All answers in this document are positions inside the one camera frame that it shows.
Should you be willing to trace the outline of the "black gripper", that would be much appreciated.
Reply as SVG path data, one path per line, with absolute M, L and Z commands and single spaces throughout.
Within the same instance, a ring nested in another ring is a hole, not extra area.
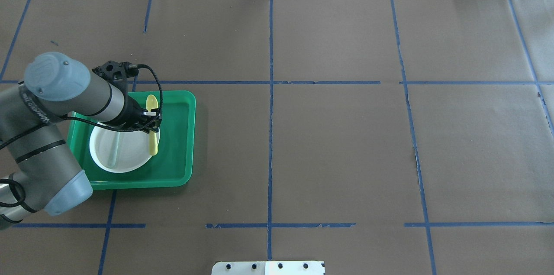
M 162 103 L 156 96 L 147 96 L 145 108 L 140 107 L 135 99 L 128 97 L 126 106 L 125 131 L 143 131 L 145 133 L 159 131 L 162 121 Z

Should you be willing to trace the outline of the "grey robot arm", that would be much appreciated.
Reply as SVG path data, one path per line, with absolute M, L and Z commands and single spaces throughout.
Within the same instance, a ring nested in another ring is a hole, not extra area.
M 153 110 L 129 96 L 127 80 L 145 64 L 108 61 L 93 69 L 60 52 L 38 55 L 22 81 L 1 93 L 1 148 L 18 171 L 1 178 L 1 229 L 44 210 L 50 216 L 85 202 L 93 188 L 58 124 L 80 121 L 114 132 L 158 132 L 164 105 Z

